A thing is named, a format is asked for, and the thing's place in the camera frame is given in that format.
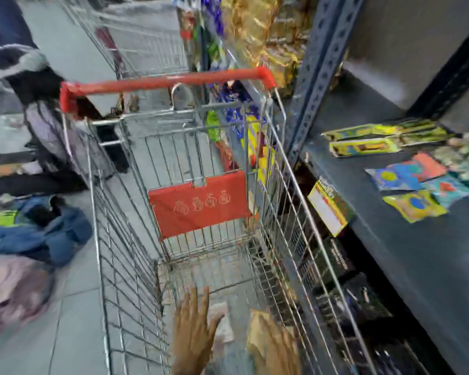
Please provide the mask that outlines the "white packet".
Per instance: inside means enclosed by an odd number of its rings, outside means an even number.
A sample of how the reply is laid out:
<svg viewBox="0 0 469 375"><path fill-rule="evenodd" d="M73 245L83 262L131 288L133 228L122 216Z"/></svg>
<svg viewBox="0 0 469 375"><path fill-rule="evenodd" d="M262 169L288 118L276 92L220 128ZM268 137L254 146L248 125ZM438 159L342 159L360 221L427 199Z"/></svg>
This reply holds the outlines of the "white packet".
<svg viewBox="0 0 469 375"><path fill-rule="evenodd" d="M228 301L217 302L209 307L207 318L211 322L215 317L223 315L215 331L213 340L213 353L219 354L224 348L233 343L235 335L231 326L230 305Z"/></svg>

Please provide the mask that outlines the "red-handled metal shopping cart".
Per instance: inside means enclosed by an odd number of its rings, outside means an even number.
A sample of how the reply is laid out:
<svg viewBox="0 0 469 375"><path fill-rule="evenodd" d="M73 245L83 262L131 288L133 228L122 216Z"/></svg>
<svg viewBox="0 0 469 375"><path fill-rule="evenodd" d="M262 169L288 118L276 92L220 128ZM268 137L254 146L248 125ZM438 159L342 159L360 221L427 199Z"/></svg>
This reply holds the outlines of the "red-handled metal shopping cart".
<svg viewBox="0 0 469 375"><path fill-rule="evenodd" d="M324 240L271 119L281 162L269 189L245 175L249 216L159 241L148 191L223 175L206 134L206 86L235 81L262 110L281 104L260 67L61 86L66 144L75 133L87 144L85 158L68 150L90 189L106 375L171 375L175 309L194 286L199 300L209 287L211 305L229 302L235 336L201 375L265 374L245 348L251 309L293 333L303 374L340 375L292 238L316 238L323 252Z"/></svg>

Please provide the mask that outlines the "pink cloth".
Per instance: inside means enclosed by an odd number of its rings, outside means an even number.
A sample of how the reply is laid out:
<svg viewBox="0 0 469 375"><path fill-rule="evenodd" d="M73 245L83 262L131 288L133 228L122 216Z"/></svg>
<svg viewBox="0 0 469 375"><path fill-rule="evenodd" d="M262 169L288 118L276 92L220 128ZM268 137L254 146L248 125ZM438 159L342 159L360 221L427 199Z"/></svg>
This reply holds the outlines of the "pink cloth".
<svg viewBox="0 0 469 375"><path fill-rule="evenodd" d="M55 269L43 262L0 254L0 334L24 325L48 307Z"/></svg>

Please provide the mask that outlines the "grey metal shelf board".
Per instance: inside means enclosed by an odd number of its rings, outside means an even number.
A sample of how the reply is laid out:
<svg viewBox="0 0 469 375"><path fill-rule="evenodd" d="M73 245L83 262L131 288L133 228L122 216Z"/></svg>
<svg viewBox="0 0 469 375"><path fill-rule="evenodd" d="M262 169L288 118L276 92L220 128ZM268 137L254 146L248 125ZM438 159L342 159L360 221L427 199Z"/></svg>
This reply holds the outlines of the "grey metal shelf board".
<svg viewBox="0 0 469 375"><path fill-rule="evenodd" d="M335 158L326 130L379 123L403 111L350 74L322 102L300 157L354 211L350 227L455 375L469 375L469 197L447 214L409 223L365 173L418 151Z"/></svg>

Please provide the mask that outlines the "row of blue yellow packets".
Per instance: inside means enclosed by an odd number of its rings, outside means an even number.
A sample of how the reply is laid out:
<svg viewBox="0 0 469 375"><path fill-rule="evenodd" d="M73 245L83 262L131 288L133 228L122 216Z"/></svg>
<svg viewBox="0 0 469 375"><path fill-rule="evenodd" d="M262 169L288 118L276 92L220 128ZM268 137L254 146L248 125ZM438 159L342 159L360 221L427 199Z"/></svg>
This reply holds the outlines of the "row of blue yellow packets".
<svg viewBox="0 0 469 375"><path fill-rule="evenodd" d="M250 182L269 189L281 162L277 128L269 122L269 113L256 105L239 81L211 83L206 90L214 104L206 114L206 134L221 173L243 171Z"/></svg>

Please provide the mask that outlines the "hanging colourful snack packets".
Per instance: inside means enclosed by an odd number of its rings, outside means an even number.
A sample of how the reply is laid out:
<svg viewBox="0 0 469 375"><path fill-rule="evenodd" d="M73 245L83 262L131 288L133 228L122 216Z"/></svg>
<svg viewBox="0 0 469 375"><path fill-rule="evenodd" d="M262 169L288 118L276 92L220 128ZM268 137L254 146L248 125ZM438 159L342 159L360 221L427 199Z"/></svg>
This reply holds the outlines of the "hanging colourful snack packets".
<svg viewBox="0 0 469 375"><path fill-rule="evenodd" d="M193 71L228 69L223 44L222 0L172 0L178 9L189 66Z"/></svg>

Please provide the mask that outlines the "yellow toy packet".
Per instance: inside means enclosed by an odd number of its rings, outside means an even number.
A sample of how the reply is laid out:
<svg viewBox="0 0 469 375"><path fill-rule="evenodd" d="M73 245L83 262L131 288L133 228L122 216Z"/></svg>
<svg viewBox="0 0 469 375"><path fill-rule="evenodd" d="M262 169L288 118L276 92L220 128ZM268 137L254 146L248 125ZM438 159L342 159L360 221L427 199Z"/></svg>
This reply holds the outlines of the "yellow toy packet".
<svg viewBox="0 0 469 375"><path fill-rule="evenodd" d="M396 209L409 223L414 223L427 217L438 217L448 212L425 189L402 195L384 196L382 200L387 205Z"/></svg>

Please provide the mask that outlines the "red cart seat flap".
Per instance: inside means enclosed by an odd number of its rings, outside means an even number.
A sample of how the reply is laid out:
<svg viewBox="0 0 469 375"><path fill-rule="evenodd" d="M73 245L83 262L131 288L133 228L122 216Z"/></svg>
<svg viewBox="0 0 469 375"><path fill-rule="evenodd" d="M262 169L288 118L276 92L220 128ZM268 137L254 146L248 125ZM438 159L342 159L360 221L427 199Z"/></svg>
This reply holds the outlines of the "red cart seat flap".
<svg viewBox="0 0 469 375"><path fill-rule="evenodd" d="M148 191L159 241L249 216L246 176L237 170L193 182Z"/></svg>

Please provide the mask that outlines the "green yellow flat packet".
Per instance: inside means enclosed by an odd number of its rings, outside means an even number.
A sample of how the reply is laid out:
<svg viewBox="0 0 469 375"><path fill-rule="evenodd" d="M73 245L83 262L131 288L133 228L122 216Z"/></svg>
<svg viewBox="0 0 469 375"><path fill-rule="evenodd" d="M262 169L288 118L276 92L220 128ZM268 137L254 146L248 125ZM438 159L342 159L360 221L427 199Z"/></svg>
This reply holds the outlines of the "green yellow flat packet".
<svg viewBox="0 0 469 375"><path fill-rule="evenodd" d="M405 133L393 139L398 147L423 145L437 142L444 142L454 137L455 134L446 131L442 127L423 132Z"/></svg>
<svg viewBox="0 0 469 375"><path fill-rule="evenodd" d="M330 130L327 132L323 132L321 136L325 137L330 142L336 142L340 140L361 138L364 136L374 134L373 133L374 129L375 129L374 124L364 124L360 126L352 126L352 127Z"/></svg>
<svg viewBox="0 0 469 375"><path fill-rule="evenodd" d="M399 136L407 133L421 132L435 127L437 127L437 124L430 119L408 119L391 125L376 124L372 128L372 134Z"/></svg>
<svg viewBox="0 0 469 375"><path fill-rule="evenodd" d="M386 137L342 140L329 143L329 151L337 158L397 153L401 150L392 139Z"/></svg>

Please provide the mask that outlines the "person's left hand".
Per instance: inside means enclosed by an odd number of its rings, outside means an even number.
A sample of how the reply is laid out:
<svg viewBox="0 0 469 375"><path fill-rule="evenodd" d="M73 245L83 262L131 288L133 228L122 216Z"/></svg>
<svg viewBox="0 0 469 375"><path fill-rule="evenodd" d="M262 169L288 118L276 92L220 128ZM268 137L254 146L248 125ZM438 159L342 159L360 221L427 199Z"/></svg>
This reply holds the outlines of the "person's left hand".
<svg viewBox="0 0 469 375"><path fill-rule="evenodd" d="M213 340L208 338L207 318L209 296L210 289L205 287L199 300L198 289L194 286L175 309L171 375L201 375L211 358Z"/></svg>

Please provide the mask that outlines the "blue toy packet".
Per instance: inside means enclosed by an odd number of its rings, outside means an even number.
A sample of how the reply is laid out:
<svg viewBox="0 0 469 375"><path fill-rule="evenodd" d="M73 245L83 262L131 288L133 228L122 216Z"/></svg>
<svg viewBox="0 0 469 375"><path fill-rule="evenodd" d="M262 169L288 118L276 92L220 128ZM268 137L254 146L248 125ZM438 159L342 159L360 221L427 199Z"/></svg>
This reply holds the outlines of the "blue toy packet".
<svg viewBox="0 0 469 375"><path fill-rule="evenodd" d="M393 164L383 168L364 169L380 191L414 191L423 186L414 176L411 168L404 164Z"/></svg>

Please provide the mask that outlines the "blue cloth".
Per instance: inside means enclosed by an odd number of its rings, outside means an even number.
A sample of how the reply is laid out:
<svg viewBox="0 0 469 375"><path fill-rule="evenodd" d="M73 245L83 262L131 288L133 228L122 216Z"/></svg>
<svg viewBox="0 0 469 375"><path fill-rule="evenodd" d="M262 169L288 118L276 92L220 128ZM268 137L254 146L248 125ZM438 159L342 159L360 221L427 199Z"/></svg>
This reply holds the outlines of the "blue cloth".
<svg viewBox="0 0 469 375"><path fill-rule="evenodd" d="M64 267L92 235L86 214L57 195L15 198L0 207L0 255Z"/></svg>

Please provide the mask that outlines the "person's right hand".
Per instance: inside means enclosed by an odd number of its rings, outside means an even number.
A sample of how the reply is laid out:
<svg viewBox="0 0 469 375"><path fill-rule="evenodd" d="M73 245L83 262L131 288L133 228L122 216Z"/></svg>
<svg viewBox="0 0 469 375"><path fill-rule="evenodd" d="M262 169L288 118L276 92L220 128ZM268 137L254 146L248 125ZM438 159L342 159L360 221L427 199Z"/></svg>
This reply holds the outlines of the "person's right hand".
<svg viewBox="0 0 469 375"><path fill-rule="evenodd" d="M264 375L301 375L298 349L270 345L265 361Z"/></svg>

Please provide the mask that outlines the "tan snack packet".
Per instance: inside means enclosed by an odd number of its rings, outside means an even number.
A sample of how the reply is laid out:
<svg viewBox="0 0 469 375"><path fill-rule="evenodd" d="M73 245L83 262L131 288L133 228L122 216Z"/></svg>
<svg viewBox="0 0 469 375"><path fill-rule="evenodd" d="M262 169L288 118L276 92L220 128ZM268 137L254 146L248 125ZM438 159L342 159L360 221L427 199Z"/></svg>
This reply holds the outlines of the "tan snack packet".
<svg viewBox="0 0 469 375"><path fill-rule="evenodd" d="M255 358L266 359L274 335L269 327L271 316L268 312L251 309L248 332L246 335L246 350Z"/></svg>

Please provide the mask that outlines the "pile of patterned packets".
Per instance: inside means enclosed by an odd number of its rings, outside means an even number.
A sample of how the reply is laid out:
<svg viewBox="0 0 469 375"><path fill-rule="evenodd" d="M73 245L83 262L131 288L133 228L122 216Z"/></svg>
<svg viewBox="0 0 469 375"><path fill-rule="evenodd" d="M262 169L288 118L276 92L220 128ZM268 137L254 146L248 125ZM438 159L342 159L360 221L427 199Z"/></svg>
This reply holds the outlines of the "pile of patterned packets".
<svg viewBox="0 0 469 375"><path fill-rule="evenodd" d="M469 186L469 132L448 139L432 155L450 173Z"/></svg>

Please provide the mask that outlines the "yellow shelf label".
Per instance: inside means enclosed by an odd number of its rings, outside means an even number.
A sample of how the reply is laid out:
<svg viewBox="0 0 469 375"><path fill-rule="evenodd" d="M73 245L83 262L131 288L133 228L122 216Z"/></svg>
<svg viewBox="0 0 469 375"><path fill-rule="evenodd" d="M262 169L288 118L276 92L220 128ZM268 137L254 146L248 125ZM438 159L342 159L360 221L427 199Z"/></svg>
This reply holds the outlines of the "yellow shelf label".
<svg viewBox="0 0 469 375"><path fill-rule="evenodd" d="M307 199L334 238L355 217L353 209L324 176L317 177Z"/></svg>

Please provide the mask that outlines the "stack of dark boxes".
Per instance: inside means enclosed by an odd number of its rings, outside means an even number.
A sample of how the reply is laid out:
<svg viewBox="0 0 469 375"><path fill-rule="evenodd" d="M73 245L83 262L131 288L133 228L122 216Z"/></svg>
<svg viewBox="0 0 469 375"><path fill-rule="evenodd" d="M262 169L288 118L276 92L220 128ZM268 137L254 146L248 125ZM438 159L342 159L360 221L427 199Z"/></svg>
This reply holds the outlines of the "stack of dark boxes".
<svg viewBox="0 0 469 375"><path fill-rule="evenodd" d="M340 375L429 375L401 323L332 238L292 238L300 277L329 332Z"/></svg>

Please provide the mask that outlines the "black perforated shelf upright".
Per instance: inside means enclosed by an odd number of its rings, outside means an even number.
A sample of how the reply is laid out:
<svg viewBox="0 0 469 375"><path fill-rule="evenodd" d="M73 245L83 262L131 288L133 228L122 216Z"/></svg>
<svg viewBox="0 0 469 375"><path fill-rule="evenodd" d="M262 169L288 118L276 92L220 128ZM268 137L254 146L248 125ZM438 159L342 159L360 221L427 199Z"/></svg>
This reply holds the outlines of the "black perforated shelf upright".
<svg viewBox="0 0 469 375"><path fill-rule="evenodd" d="M439 119L469 90L469 35L442 66L406 117Z"/></svg>

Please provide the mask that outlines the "hanging golden snack packets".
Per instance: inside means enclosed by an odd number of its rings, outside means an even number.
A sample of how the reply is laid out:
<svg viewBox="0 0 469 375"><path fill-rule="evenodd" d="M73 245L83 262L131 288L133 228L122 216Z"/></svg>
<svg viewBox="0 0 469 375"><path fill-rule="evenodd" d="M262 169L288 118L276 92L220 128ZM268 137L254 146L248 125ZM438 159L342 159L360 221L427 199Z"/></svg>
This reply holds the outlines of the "hanging golden snack packets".
<svg viewBox="0 0 469 375"><path fill-rule="evenodd" d="M295 87L319 0L219 0L223 36L250 67L268 68L279 92Z"/></svg>

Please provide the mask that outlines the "orange toy packet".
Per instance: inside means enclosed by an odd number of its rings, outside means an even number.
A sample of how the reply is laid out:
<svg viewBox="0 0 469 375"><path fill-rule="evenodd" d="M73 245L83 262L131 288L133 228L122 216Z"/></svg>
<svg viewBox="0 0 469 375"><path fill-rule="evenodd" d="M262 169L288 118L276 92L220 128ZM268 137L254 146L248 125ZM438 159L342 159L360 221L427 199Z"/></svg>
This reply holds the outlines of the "orange toy packet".
<svg viewBox="0 0 469 375"><path fill-rule="evenodd" d="M425 182L448 173L444 165L426 152L419 152L409 160L394 163L392 167L402 175L410 176L418 182Z"/></svg>

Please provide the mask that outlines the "blue-grey perforated shelf upright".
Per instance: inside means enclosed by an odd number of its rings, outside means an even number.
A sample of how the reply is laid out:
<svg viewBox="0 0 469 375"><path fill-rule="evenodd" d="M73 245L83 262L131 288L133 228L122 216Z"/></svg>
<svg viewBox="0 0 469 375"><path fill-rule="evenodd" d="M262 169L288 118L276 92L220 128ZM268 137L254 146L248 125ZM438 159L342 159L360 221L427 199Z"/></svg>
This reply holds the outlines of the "blue-grey perforated shelf upright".
<svg viewBox="0 0 469 375"><path fill-rule="evenodd" d="M313 126L331 81L343 61L350 35L366 0L319 0L285 127L285 152L290 166Z"/></svg>

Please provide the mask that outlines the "teal toy packet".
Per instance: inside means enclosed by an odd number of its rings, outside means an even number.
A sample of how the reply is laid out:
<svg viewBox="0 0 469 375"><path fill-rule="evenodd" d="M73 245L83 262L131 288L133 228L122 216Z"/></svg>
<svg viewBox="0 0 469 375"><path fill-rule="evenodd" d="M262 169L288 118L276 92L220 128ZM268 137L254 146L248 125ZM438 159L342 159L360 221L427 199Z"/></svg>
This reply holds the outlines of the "teal toy packet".
<svg viewBox="0 0 469 375"><path fill-rule="evenodd" d="M445 209L469 196L469 187L450 174L422 182L421 186Z"/></svg>

